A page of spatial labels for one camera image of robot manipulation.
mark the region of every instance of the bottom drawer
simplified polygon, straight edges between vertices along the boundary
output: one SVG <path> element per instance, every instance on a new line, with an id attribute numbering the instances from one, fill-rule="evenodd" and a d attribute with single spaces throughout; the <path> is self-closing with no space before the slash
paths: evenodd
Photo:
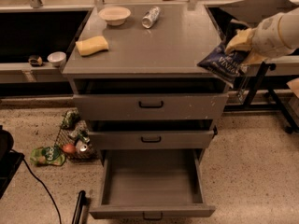
<path id="1" fill-rule="evenodd" d="M 192 149 L 110 150 L 104 164 L 102 196 L 91 208 L 96 219 L 210 217 L 199 162 Z"/>

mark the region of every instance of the small white container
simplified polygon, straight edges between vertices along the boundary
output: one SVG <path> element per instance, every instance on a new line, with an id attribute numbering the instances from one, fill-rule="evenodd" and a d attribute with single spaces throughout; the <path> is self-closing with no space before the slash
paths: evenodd
<path id="1" fill-rule="evenodd" d="M 48 56 L 48 61 L 53 67 L 60 67 L 66 63 L 66 54 L 61 51 L 54 52 Z"/>

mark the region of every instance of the yellow sponge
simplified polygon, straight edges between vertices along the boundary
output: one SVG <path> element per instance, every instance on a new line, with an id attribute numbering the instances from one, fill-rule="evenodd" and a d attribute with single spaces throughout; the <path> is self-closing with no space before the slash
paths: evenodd
<path id="1" fill-rule="evenodd" d="M 109 49 L 107 41 L 100 35 L 83 41 L 77 41 L 76 47 L 81 56 L 89 56 L 97 51 Z"/>

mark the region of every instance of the green bag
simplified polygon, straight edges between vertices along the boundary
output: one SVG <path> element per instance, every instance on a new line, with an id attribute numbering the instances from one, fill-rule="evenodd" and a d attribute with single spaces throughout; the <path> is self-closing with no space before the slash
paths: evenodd
<path id="1" fill-rule="evenodd" d="M 30 155 L 30 162 L 36 166 L 55 165 L 62 166 L 65 162 L 65 154 L 58 146 L 38 147 Z"/>

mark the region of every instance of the chip bag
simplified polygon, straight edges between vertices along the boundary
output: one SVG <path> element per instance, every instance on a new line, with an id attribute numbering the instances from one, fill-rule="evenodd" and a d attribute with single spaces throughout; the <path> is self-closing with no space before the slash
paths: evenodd
<path id="1" fill-rule="evenodd" d="M 65 154 L 58 146 L 38 147 L 30 155 L 30 162 L 36 166 L 55 165 L 62 166 L 65 162 Z"/>
<path id="2" fill-rule="evenodd" d="M 64 115 L 64 120 L 61 128 L 64 130 L 73 129 L 76 123 L 80 120 L 80 115 L 75 110 L 68 110 Z"/>
<path id="3" fill-rule="evenodd" d="M 229 41 L 237 35 L 238 30 L 247 28 L 248 26 L 244 23 L 232 19 L 227 27 L 223 41 L 197 65 L 211 71 L 232 88 L 235 78 L 239 76 L 240 64 L 247 58 L 249 52 L 233 50 L 226 54 L 225 49 Z"/>

